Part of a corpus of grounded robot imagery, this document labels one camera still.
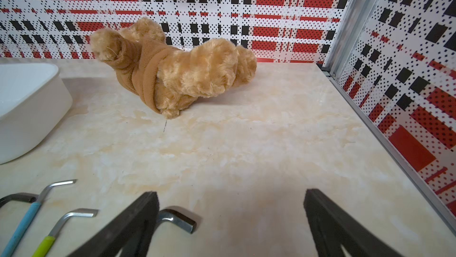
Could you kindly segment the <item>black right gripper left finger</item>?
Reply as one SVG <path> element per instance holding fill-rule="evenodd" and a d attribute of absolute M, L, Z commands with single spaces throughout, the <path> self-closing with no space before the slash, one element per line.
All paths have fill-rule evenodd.
<path fill-rule="evenodd" d="M 145 192 L 71 257 L 145 257 L 159 213 L 156 192 Z"/>

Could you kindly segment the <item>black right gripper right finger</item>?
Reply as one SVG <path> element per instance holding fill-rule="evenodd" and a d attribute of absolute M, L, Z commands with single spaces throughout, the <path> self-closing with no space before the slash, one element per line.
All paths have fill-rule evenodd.
<path fill-rule="evenodd" d="M 399 257 L 319 189 L 308 189 L 304 209 L 320 257 Z"/>

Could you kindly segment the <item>short black hex key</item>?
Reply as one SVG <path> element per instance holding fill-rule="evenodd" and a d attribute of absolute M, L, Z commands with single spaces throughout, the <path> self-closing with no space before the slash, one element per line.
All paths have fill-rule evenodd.
<path fill-rule="evenodd" d="M 159 211 L 155 230 L 163 223 L 174 224 L 189 234 L 193 234 L 197 228 L 197 222 L 195 220 L 174 209 L 163 209 Z"/>

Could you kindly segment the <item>green handled hex key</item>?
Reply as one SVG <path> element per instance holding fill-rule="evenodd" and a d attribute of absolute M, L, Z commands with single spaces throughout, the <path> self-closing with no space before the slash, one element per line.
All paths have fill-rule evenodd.
<path fill-rule="evenodd" d="M 40 245 L 34 251 L 32 257 L 45 257 L 51 250 L 58 235 L 65 226 L 66 222 L 73 217 L 93 218 L 98 214 L 98 209 L 78 208 L 64 214 L 54 225 L 50 233 L 45 236 Z"/>

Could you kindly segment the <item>blue handled hex key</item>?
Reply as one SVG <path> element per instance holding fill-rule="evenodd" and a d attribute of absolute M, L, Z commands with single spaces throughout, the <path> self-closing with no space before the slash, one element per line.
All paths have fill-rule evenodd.
<path fill-rule="evenodd" d="M 11 257 L 15 252 L 17 246 L 19 245 L 21 239 L 23 238 L 24 234 L 26 233 L 27 229 L 31 225 L 32 221 L 34 220 L 36 214 L 40 210 L 40 207 L 44 203 L 47 195 L 51 191 L 52 188 L 57 186 L 64 186 L 64 185 L 72 185 L 77 182 L 77 179 L 71 179 L 67 181 L 60 181 L 60 182 L 53 182 L 46 186 L 42 192 L 38 195 L 38 198 L 31 204 L 30 208 L 20 221 L 19 225 L 17 226 L 15 232 L 13 233 L 11 239 L 7 243 L 4 251 L 1 253 L 1 257 Z"/>

